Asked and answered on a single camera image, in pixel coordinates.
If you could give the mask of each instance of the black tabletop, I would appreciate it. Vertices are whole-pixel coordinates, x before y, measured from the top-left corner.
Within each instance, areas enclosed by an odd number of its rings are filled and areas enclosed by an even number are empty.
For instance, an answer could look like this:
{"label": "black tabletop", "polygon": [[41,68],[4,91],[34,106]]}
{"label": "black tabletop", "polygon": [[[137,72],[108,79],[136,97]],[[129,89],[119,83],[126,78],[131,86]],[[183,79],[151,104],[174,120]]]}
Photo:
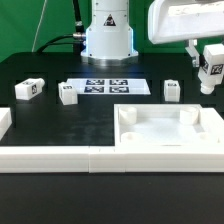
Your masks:
{"label": "black tabletop", "polygon": [[[200,93],[197,69],[184,54],[145,54],[137,64],[97,67],[82,64],[71,53],[14,54],[0,65],[0,106],[12,111],[13,125],[0,145],[113,146],[114,104],[165,104],[164,80],[178,80],[180,103],[215,108],[223,116],[223,85],[212,95]],[[14,86],[27,78],[43,78],[43,93],[16,100]],[[151,95],[79,95],[77,105],[63,106],[58,83],[68,78],[146,79]]]}
{"label": "black tabletop", "polygon": [[[114,104],[165,104],[163,82],[178,80],[181,101],[214,107],[224,115],[223,85],[200,93],[197,70],[184,54],[147,54],[139,63],[100,68],[69,53],[19,53],[0,64],[0,106],[13,125],[0,144],[114,145]],[[14,85],[43,78],[43,93],[15,99]],[[57,84],[67,78],[145,78],[149,96],[79,95],[63,106]],[[224,223],[222,173],[0,174],[2,224],[219,224]]]}

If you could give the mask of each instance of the green backdrop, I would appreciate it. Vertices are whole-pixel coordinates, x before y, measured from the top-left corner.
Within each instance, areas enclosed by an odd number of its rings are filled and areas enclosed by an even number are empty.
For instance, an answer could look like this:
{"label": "green backdrop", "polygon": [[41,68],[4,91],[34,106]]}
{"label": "green backdrop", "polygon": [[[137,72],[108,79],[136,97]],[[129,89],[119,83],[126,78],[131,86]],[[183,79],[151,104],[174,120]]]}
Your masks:
{"label": "green backdrop", "polygon": [[[91,0],[79,0],[85,28],[91,23]],[[31,52],[44,0],[0,0],[0,61],[16,52]],[[185,52],[184,43],[152,45],[147,36],[147,14],[152,0],[130,0],[130,25],[135,49],[140,53]],[[48,0],[36,49],[50,39],[75,31],[72,0]],[[204,44],[220,39],[200,40]],[[72,51],[71,46],[53,46],[47,51]]]}

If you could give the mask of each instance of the white cube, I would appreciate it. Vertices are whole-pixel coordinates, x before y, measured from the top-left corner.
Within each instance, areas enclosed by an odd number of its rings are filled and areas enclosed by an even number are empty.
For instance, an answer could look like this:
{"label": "white cube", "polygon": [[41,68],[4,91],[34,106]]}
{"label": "white cube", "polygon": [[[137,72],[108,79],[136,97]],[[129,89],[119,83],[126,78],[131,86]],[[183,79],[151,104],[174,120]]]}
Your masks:
{"label": "white cube", "polygon": [[0,140],[12,124],[10,108],[0,108]]}
{"label": "white cube", "polygon": [[58,84],[58,91],[63,105],[78,104],[77,92],[73,86],[62,82]]}
{"label": "white cube", "polygon": [[180,101],[180,85],[175,80],[165,80],[164,82],[165,101],[179,102]]}
{"label": "white cube", "polygon": [[30,100],[42,92],[44,84],[43,79],[27,79],[15,85],[16,99]]}

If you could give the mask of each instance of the black cable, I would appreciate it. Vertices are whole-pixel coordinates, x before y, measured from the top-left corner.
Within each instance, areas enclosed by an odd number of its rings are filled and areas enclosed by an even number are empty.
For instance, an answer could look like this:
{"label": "black cable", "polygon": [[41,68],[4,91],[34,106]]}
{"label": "black cable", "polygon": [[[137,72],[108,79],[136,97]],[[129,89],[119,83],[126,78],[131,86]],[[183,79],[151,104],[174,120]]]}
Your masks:
{"label": "black cable", "polygon": [[40,54],[40,53],[43,53],[43,51],[49,47],[49,46],[53,46],[53,45],[74,45],[74,44],[80,44],[80,41],[77,41],[77,42],[67,42],[67,43],[46,43],[45,45],[43,45],[42,47],[40,47],[38,50],[37,50],[37,53]]}
{"label": "black cable", "polygon": [[73,38],[73,35],[72,34],[62,35],[62,36],[56,37],[56,38],[48,41],[46,44],[54,43],[58,40],[63,40],[63,39],[67,39],[67,38]]}
{"label": "black cable", "polygon": [[74,7],[74,11],[75,11],[76,22],[82,21],[78,0],[73,0],[73,7]]}
{"label": "black cable", "polygon": [[84,32],[84,26],[82,24],[82,18],[80,13],[80,7],[79,7],[79,1],[73,0],[73,7],[75,12],[75,29],[76,32],[83,33]]}

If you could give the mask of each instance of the white tray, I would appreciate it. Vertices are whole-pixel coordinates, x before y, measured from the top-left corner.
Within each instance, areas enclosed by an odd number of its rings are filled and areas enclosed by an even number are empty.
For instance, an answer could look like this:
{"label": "white tray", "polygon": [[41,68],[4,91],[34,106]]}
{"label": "white tray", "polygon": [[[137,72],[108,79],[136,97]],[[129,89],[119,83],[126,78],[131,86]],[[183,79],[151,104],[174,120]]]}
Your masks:
{"label": "white tray", "polygon": [[[137,108],[137,122],[121,125],[119,108]],[[199,123],[179,122],[183,106],[196,107]],[[113,147],[1,147],[0,172],[224,172],[224,121],[200,105],[115,105]],[[122,142],[125,132],[144,141]],[[207,132],[217,141],[198,141]]]}

